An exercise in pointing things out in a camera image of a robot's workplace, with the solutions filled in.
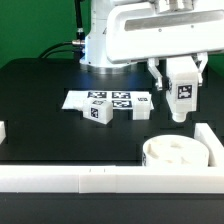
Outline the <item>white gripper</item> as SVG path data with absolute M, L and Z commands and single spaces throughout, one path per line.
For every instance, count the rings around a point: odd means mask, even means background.
M 198 68 L 198 85 L 208 63 L 207 52 L 224 50 L 224 0 L 192 0 L 172 7 L 169 0 L 119 5 L 109 14 L 106 54 L 113 63 L 148 59 L 158 91 L 163 89 L 159 60 L 191 55 Z

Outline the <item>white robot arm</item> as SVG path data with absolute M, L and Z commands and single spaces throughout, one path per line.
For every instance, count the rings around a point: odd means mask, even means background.
M 106 73 L 145 61 L 161 89 L 161 59 L 188 56 L 202 72 L 218 52 L 224 52 L 224 0 L 92 0 L 80 63 Z

